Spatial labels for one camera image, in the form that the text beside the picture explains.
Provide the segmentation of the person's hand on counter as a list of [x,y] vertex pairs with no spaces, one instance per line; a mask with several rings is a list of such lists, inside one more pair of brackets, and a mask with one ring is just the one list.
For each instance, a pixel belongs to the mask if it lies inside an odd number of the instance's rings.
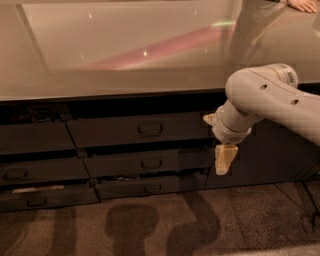
[[313,0],[286,0],[287,4],[301,12],[316,13],[317,6]]

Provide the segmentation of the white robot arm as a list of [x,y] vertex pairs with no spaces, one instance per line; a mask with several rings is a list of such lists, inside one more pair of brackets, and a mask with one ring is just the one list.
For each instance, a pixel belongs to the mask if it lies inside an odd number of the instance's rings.
[[229,171],[238,145],[252,127],[268,119],[320,145],[320,96],[298,89],[298,76],[286,64],[250,67],[233,73],[225,85],[227,100],[203,120],[212,127],[218,175]]

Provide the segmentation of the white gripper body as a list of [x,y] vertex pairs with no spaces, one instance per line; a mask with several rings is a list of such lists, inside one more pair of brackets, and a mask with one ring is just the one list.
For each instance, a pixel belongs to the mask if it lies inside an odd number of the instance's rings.
[[245,117],[241,112],[233,106],[220,106],[217,111],[211,115],[212,132],[215,138],[222,144],[239,144],[250,133],[252,128],[248,125],[239,127],[237,120]]

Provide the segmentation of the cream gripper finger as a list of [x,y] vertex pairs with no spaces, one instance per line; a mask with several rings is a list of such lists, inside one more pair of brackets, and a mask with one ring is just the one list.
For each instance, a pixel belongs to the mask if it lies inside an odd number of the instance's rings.
[[214,114],[208,114],[203,116],[203,120],[210,126],[214,125],[215,121],[215,115]]
[[233,144],[221,144],[215,148],[215,170],[217,175],[226,175],[235,159],[238,147]]

